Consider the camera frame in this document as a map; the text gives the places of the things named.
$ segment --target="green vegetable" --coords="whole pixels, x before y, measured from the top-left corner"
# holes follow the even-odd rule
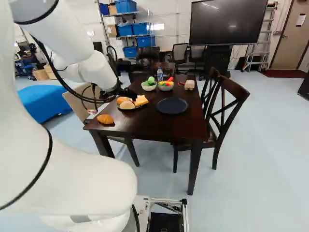
[[[148,82],[154,82],[155,81],[155,78],[153,77],[153,76],[150,76],[149,78],[148,78]]]
[[[148,83],[148,81],[144,81],[142,84],[143,84],[143,86],[151,86],[151,85]]]

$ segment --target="tv stand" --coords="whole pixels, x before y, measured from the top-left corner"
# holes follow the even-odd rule
[[[204,73],[206,78],[211,67],[215,67],[223,76],[231,77],[231,73],[227,70],[232,54],[232,45],[208,45],[205,52]]]

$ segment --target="red mat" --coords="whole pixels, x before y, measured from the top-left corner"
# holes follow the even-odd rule
[[[307,73],[301,70],[268,69],[261,74],[275,78],[305,78]]]

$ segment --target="blue storage bin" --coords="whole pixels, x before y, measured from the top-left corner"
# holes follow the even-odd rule
[[[135,35],[148,35],[149,34],[149,23],[134,23],[133,32]]]
[[[133,35],[132,25],[126,24],[126,25],[118,25],[118,31],[120,36],[126,36],[126,35]]]
[[[137,11],[136,2],[132,0],[117,0],[115,4],[118,13]]]
[[[152,36],[150,40],[150,36],[140,36],[137,37],[137,46],[138,47],[155,47],[155,37]]]
[[[109,15],[110,11],[108,9],[108,4],[100,3],[100,11],[103,15]]]
[[[136,58],[137,47],[124,47],[123,50],[126,58]]]

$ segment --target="black tv screen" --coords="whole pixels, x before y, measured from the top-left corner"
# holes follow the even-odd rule
[[[205,0],[192,3],[190,44],[256,43],[267,0]]]

